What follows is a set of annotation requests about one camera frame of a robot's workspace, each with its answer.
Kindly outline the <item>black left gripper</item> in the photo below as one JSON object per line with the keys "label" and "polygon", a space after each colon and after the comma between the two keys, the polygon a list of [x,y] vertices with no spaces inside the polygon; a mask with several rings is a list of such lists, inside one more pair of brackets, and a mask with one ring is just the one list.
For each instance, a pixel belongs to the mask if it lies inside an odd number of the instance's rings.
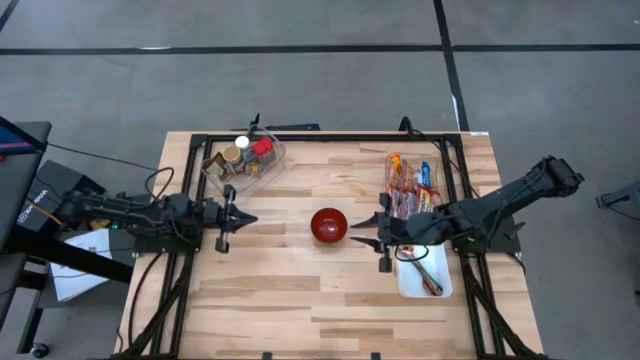
{"label": "black left gripper", "polygon": [[206,229],[219,229],[219,236],[216,238],[215,250],[219,253],[228,253],[229,235],[236,233],[241,228],[256,221],[256,216],[240,210],[233,201],[236,197],[236,190],[227,184],[223,188],[224,201],[222,204],[213,198],[206,198],[202,205],[202,226]]}

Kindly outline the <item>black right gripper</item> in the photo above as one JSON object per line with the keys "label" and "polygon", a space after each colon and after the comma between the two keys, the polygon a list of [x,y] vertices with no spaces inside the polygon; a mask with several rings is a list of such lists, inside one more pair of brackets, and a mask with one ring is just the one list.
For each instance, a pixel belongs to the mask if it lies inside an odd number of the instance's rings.
{"label": "black right gripper", "polygon": [[377,227],[377,239],[351,237],[351,240],[372,247],[381,254],[378,269],[382,273],[392,270],[391,248],[401,245],[428,246],[444,242],[450,230],[450,217],[443,213],[422,212],[407,220],[391,216],[392,200],[389,194],[381,193],[379,203],[382,212],[375,212],[370,218],[351,224],[353,229]]}

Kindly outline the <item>tan lid jar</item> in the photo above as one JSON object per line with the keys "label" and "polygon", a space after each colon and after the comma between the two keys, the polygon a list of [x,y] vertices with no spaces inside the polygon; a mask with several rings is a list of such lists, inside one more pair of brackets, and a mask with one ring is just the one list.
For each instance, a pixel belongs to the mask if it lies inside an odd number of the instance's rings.
{"label": "tan lid jar", "polygon": [[222,156],[230,172],[234,174],[240,174],[244,172],[245,162],[242,155],[242,150],[239,147],[235,145],[226,147],[222,152]]}

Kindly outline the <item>pink red ramen packet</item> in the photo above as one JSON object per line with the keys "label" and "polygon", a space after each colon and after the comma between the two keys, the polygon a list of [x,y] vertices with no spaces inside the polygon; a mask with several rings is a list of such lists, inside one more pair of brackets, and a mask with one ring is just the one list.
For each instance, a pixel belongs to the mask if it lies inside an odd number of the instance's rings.
{"label": "pink red ramen packet", "polygon": [[404,192],[411,192],[414,188],[413,179],[413,168],[406,160],[403,160],[401,165],[399,189]]}

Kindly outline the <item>white lid jar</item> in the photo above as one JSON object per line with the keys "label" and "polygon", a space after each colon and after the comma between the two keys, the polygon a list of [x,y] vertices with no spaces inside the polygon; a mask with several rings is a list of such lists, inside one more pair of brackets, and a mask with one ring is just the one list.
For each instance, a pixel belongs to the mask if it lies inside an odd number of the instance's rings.
{"label": "white lid jar", "polygon": [[241,135],[235,139],[235,146],[240,150],[242,158],[245,162],[251,162],[254,158],[250,139]]}

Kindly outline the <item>red bowl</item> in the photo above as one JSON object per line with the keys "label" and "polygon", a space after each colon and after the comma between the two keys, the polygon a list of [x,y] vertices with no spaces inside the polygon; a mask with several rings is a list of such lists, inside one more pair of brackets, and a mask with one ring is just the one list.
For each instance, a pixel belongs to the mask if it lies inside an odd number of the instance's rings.
{"label": "red bowl", "polygon": [[318,210],[311,219],[311,232],[322,243],[341,241],[347,233],[348,222],[345,215],[335,208]]}

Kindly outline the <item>red white ramen packet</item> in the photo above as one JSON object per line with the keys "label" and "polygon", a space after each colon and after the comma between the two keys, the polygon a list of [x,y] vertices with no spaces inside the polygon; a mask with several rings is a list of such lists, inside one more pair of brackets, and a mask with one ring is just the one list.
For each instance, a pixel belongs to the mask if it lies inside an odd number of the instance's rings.
{"label": "red white ramen packet", "polygon": [[405,214],[404,194],[402,191],[392,188],[390,190],[391,215],[394,218],[403,219]]}

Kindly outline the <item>clear plastic container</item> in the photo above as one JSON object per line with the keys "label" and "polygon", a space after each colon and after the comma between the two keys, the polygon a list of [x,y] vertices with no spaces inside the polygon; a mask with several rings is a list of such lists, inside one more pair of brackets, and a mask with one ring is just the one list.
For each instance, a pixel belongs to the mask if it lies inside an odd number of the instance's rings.
{"label": "clear plastic container", "polygon": [[[233,186],[236,190],[236,200],[239,203],[246,201],[250,197],[254,197],[260,189],[275,180],[286,168],[286,147],[273,132],[269,130],[244,131],[241,135],[245,135],[250,139],[251,146],[262,138],[269,138],[274,144],[275,155],[266,161],[258,159],[253,153],[254,158],[251,162],[260,162],[263,166],[262,174],[259,177],[249,176],[244,170],[244,172],[240,174],[234,174],[231,172],[231,176],[228,180],[221,181],[217,176],[205,173],[202,170],[201,163],[201,173],[206,177],[209,183],[220,193],[223,192],[225,185],[229,184]],[[241,135],[232,135],[231,142],[223,141],[221,144],[215,145],[213,148],[213,154],[205,157],[204,160],[213,157],[217,152],[222,153],[223,150],[230,145],[235,145],[235,139]]]}
{"label": "clear plastic container", "polygon": [[431,169],[432,169],[432,189],[436,190],[439,192],[439,186],[438,186],[438,180],[439,180],[439,175],[438,175],[438,170],[440,168],[440,163],[436,160],[435,157],[430,156],[430,155],[426,155],[426,156],[420,156],[419,154],[409,154],[409,153],[390,153],[387,157],[386,157],[386,162],[385,162],[385,191],[390,195],[390,190],[392,188],[389,187],[389,156],[391,154],[398,154],[401,157],[401,160],[406,160],[411,167],[414,170],[414,179],[413,179],[413,185],[414,188],[411,192],[414,192],[417,195],[417,189],[418,186],[421,185],[419,183],[420,180],[420,166],[422,164],[423,161],[426,161],[430,164]]}

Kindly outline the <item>brown white sachet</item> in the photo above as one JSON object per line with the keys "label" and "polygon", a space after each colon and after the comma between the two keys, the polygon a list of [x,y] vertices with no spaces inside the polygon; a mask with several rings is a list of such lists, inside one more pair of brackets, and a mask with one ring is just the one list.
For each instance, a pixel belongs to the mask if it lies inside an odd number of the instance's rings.
{"label": "brown white sachet", "polygon": [[217,176],[221,181],[226,181],[231,176],[221,152],[217,152],[213,157],[205,159],[202,162],[202,170],[209,175]]}

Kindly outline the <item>small red box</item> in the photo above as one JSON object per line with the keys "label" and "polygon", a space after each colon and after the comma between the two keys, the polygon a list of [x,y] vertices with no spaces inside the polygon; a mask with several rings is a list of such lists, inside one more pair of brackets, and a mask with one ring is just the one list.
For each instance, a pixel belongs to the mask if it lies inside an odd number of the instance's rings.
{"label": "small red box", "polygon": [[262,138],[252,145],[252,151],[260,160],[266,161],[275,155],[274,144],[269,138]]}

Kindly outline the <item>white rectangular tray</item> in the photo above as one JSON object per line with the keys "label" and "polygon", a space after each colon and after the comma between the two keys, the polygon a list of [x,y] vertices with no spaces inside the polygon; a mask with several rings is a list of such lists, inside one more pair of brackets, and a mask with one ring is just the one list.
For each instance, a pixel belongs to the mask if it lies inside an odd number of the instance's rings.
{"label": "white rectangular tray", "polygon": [[406,298],[424,299],[439,299],[451,296],[453,285],[445,247],[443,245],[413,247],[415,252],[418,252],[419,247],[427,247],[429,249],[429,254],[421,261],[428,272],[427,279],[423,280],[410,263],[403,261],[399,248],[397,282],[400,294]]}

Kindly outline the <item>black mounting bar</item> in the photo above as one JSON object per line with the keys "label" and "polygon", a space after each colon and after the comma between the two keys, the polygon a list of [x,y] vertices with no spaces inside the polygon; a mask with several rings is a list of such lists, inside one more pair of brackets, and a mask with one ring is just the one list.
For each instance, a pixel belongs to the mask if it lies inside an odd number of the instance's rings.
{"label": "black mounting bar", "polygon": [[289,125],[260,125],[260,114],[257,114],[248,124],[247,128],[237,128],[237,131],[320,131],[321,128],[317,123],[305,124],[289,124]]}

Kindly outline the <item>white paper sheet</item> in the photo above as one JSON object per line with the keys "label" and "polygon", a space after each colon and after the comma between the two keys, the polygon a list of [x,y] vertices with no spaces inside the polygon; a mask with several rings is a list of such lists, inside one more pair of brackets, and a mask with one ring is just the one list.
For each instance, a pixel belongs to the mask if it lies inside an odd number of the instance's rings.
{"label": "white paper sheet", "polygon": [[[107,229],[76,232],[64,239],[64,244],[75,251],[85,251],[105,259],[112,260],[110,236]],[[108,281],[106,277],[95,275],[84,269],[93,260],[78,259],[73,253],[68,263],[52,263],[51,275],[56,299],[60,302],[70,301]]]}

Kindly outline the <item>black computer box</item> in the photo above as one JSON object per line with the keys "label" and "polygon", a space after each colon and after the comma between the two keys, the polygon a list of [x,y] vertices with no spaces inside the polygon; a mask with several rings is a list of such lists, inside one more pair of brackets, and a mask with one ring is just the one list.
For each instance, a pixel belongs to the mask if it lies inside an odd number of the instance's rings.
{"label": "black computer box", "polygon": [[88,176],[47,160],[36,172],[16,224],[45,234],[54,234],[64,224],[59,209],[63,196],[72,191],[104,194],[106,189]]}

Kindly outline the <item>black desk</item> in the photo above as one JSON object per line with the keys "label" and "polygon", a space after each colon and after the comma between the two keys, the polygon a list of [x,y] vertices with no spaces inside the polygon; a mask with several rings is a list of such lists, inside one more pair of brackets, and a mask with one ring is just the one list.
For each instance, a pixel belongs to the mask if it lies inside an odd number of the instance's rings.
{"label": "black desk", "polygon": [[0,157],[8,156],[7,164],[0,165],[0,328],[4,325],[15,290],[19,287],[36,291],[23,335],[19,354],[29,353],[43,313],[40,296],[48,274],[27,271],[25,264],[35,262],[68,263],[73,253],[89,261],[84,269],[95,275],[128,284],[133,268],[115,260],[85,251],[75,251],[50,234],[40,233],[16,224],[17,217],[27,200],[27,192],[47,149],[46,141],[52,125],[49,122],[22,122],[13,124],[0,116]]}

